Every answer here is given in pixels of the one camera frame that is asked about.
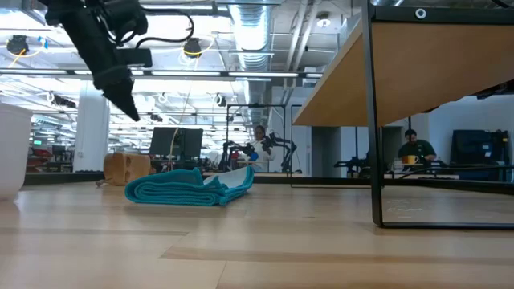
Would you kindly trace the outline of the wooden tray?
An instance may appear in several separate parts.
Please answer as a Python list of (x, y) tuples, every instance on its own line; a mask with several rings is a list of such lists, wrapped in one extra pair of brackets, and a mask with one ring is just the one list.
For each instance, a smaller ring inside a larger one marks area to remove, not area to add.
[(376, 6), (361, 18), (294, 117), (369, 130), (371, 208), (383, 215), (381, 127), (514, 79), (514, 6)]

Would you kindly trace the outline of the wooden cup with handle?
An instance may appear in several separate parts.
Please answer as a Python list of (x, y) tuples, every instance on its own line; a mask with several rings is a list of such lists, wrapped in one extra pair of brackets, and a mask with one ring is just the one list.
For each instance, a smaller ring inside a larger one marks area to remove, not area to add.
[(125, 186), (151, 173), (151, 161), (147, 155), (109, 153), (104, 158), (104, 179), (114, 186)]

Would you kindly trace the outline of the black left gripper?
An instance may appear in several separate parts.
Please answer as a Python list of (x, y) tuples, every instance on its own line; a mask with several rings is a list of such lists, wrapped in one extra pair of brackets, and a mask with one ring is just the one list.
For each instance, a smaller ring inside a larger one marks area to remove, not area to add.
[(134, 121), (140, 117), (133, 100), (134, 81), (119, 51), (81, 0), (46, 0), (48, 25), (61, 24), (92, 73), (94, 86)]

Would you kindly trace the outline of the black equipment case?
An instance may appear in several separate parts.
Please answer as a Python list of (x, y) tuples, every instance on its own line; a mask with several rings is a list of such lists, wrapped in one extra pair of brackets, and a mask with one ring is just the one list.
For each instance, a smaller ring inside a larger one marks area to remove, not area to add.
[(508, 181), (510, 169), (483, 169), (488, 166), (509, 166), (509, 135), (496, 130), (454, 130), (451, 142), (450, 167), (465, 181)]

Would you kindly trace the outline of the white ceramic mug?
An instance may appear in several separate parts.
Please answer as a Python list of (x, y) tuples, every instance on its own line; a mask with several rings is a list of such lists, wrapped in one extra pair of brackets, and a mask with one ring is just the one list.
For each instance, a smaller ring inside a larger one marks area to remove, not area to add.
[(0, 200), (14, 197), (26, 175), (32, 112), (0, 103)]

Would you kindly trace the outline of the black metal table frame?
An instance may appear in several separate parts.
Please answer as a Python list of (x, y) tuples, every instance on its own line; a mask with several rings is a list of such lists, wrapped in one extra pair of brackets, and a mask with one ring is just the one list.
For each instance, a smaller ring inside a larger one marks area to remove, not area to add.
[[(58, 185), (99, 181), (104, 178), (101, 172), (86, 173), (26, 173), (24, 185)], [(289, 177), (278, 173), (266, 176), (264, 173), (255, 175), (254, 183), (268, 185), (290, 185), (291, 187), (365, 187), (371, 186), (368, 178), (335, 178), (335, 177)], [(435, 189), (451, 189), (477, 193), (494, 193), (514, 197), (514, 183), (498, 181), (467, 181), (451, 180), (449, 178), (433, 178), (418, 175), (401, 177), (399, 174), (384, 175), (381, 185), (385, 186), (414, 186)]]

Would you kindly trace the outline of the silver ventilation duct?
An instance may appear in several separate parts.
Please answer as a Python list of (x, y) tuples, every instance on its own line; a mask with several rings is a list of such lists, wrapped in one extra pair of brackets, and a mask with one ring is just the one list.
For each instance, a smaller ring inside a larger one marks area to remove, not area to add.
[[(267, 55), (270, 41), (271, 7), (256, 4), (230, 5), (232, 29), (239, 51), (239, 70), (265, 72), (270, 70), (271, 56)], [(267, 84), (258, 76), (241, 76), (247, 104), (265, 104)]]

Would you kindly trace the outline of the white building pillar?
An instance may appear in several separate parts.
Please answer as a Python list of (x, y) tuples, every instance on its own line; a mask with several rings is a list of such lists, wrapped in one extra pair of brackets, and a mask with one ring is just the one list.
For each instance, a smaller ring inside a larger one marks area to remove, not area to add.
[(92, 81), (81, 81), (73, 170), (102, 171), (108, 153), (109, 102)]

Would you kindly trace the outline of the person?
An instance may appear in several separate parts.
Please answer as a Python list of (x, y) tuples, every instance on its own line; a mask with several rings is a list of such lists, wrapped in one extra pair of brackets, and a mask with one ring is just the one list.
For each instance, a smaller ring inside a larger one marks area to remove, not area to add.
[(413, 155), (426, 161), (433, 161), (436, 159), (436, 152), (430, 142), (418, 139), (417, 133), (413, 129), (406, 130), (404, 137), (406, 139), (406, 143), (398, 150), (399, 157)]
[(264, 126), (257, 125), (254, 129), (254, 134), (254, 140), (250, 142), (250, 145), (254, 147), (257, 157), (255, 159), (251, 159), (253, 161), (251, 166), (257, 173), (266, 173), (269, 171), (270, 161), (275, 159), (275, 153), (272, 147), (264, 147), (266, 140), (266, 131)]

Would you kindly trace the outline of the black background rig frame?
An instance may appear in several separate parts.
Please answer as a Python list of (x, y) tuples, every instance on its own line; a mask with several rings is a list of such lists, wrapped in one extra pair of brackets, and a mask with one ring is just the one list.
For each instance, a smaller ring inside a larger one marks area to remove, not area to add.
[[(254, 129), (257, 125), (264, 126), (266, 136), (274, 133), (277, 137), (282, 138), (280, 134), (267, 126), (267, 122), (273, 116), (284, 117), (284, 113), (285, 108), (277, 104), (229, 104), (226, 108), (226, 127), (223, 144), (229, 140), (234, 141), (238, 145), (250, 144), (254, 140)], [(267, 173), (282, 173), (280, 164), (283, 159), (283, 149), (273, 147), (273, 151), (275, 159), (270, 161)], [(231, 170), (246, 166), (252, 167), (253, 161), (243, 152), (235, 151), (231, 157)]]

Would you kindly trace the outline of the black computer monitor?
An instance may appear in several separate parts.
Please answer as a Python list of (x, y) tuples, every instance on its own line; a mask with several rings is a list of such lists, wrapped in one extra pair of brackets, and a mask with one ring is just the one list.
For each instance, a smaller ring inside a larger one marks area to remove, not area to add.
[(202, 129), (156, 127), (149, 154), (168, 157), (199, 157), (202, 149)]

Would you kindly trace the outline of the folded teal cloth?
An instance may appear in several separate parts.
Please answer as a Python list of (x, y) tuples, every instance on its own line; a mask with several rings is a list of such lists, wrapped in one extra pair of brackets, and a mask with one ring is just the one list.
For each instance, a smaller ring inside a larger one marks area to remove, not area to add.
[(255, 171), (247, 166), (204, 178), (198, 168), (176, 169), (140, 177), (124, 188), (135, 203), (180, 206), (225, 206), (252, 187)]

